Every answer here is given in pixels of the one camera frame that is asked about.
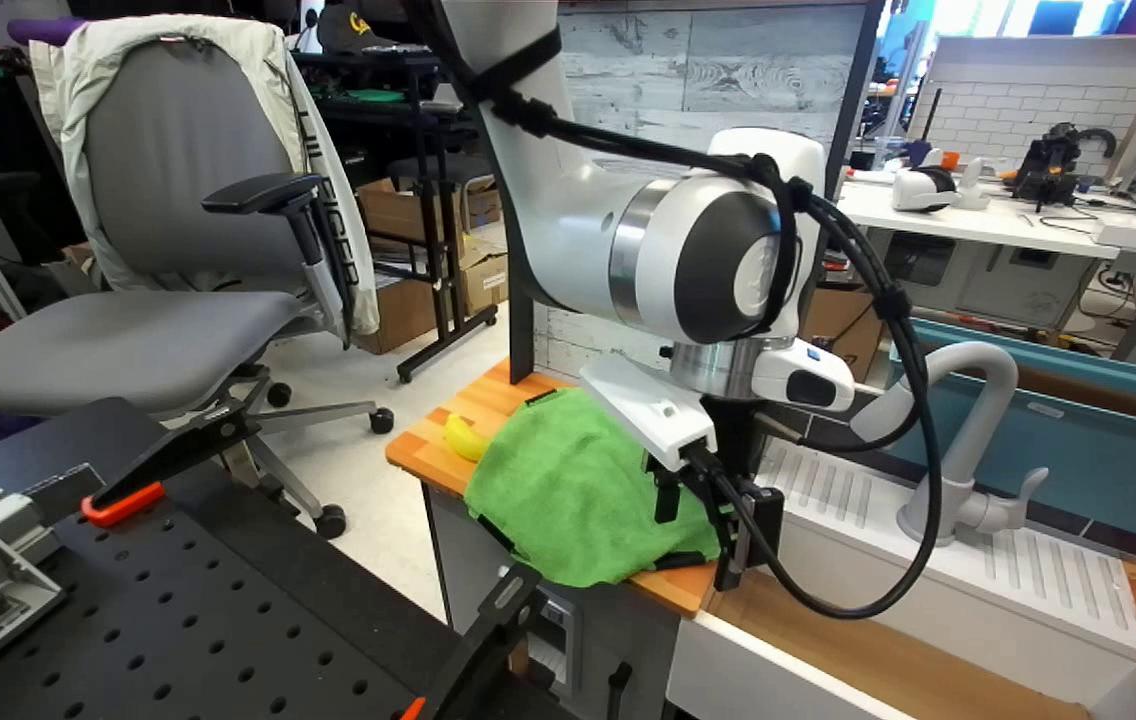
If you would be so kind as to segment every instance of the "wooden table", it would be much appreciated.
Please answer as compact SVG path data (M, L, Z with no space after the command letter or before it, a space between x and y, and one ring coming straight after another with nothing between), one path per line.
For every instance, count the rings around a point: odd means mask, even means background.
M442 419L447 410L459 410L462 419L476 425L480 434L497 434L499 425L532 396L559 387L553 376L527 376L520 385L509 385L509 365L486 366L480 380L459 387L453 399L431 409L421 425L398 432L387 443L387 461L423 483L459 496L473 483L476 463L456 457L442 443ZM667 603L681 616L695 616L709 606L711 594L711 562L704 567L676 567L676 572L642 572L633 580L642 594Z

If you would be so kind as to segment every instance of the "white fabric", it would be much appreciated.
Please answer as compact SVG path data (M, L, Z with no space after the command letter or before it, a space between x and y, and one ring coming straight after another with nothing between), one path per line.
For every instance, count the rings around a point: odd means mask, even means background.
M40 112L59 144L69 193L83 219L86 244L100 259L100 270L112 280L112 287L156 287L156 280L130 270L112 253L90 202L86 152L83 152L86 115L97 99L112 86L112 75L120 72L124 55L141 43L153 43L156 34L196 34L227 50L242 68L242 78L261 99L264 118L278 136L293 173L318 173L330 178L339 233L348 238L352 253L348 259L356 266L356 331L372 334L380 328L380 308L376 308L376 266L372 266L362 214L344 176L339 152L318 118L318 107L287 55L287 38L272 23L225 20L225 14L130 14L130 20L83 23L65 48L30 43L27 55L40 86ZM339 331L330 283L328 290L318 283L315 301L325 308L328 328Z

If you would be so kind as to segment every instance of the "power cord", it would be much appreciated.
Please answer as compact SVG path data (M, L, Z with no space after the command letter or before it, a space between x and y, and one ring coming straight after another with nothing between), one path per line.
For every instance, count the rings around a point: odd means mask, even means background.
M537 72L544 61L553 61L559 50L557 30L527 43L523 50L509 55L503 65L486 68L484 75L476 75L453 43L453 26L447 26L447 14L441 12L441 0L403 0L403 12L423 30L423 38L434 48L442 68L459 83L459 92L473 102L486 102L503 123L517 123L532 136L557 136L565 144L613 152L613 156L681 162L681 166L709 166L709 173L732 176L741 184L763 184L777 198L777 212L779 212L779 253L777 253L777 283L769 290L769 308L763 308L761 328L769 328L777 321L777 311L783 308L783 301L791 290L791 283L779 283L779 277L791 277L791 265L797 265L797 244L798 244L797 212L808 212L830 235L830 249L853 259L857 277L863 280L863 287L877 301L877 315L891 331L891 344L898 350L898 366L902 366L912 399L914 399L912 417L894 432L909 432L912 425L920 425L920 432L925 432L926 513L925 513L925 537L920 537L912 562L898 572L898 580L885 594L877 594L861 606L840 606L830 598L820 598L783 572L770 541L750 518L750 513L742 509L742 496L732 486L732 481L717 477L717 483L732 501L736 518L748 531L748 541L763 548L763 562L770 567L770 575L803 606L830 616L830 619L868 619L868 616L886 613L925 575L933 548L937 548L937 531L939 531L939 443L937 443L937 425L933 425L933 409L926 409L925 350L920 350L914 331L909 324L909 315L912 315L909 296L877 265L861 226L837 202L816 195L803 178L783 178L770 156L709 156L709 152L690 152L690 146L676 146L676 144L657 144L657 139L642 139L642 136L621 136L621 131L607 131L607 127L559 118L553 102L520 94L511 83L520 75Z

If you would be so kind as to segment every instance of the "gray office chair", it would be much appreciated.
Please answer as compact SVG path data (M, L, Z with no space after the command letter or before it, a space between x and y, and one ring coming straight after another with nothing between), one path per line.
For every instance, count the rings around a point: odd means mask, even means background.
M30 48L40 107L112 290L73 296L0 331L0 410L52 417L124 396L153 417L272 399L261 350L305 324L376 331L362 224L287 43L266 23L143 14ZM366 410L254 410L252 425ZM272 477L325 537L325 509L261 434L247 481Z

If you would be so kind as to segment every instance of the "wall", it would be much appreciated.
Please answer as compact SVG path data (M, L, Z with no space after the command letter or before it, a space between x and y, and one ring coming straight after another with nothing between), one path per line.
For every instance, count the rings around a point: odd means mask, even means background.
M582 12L565 14L574 118L709 146L717 127L783 127L830 139L861 6ZM574 366L625 347L658 365L657 334L537 308L537 365Z
M1136 118L1136 38L959 38L937 43L912 136L933 146L985 156L1017 166L1025 146L1053 123L1108 127L1116 139ZM1108 173L1100 152L1083 146L1081 173Z

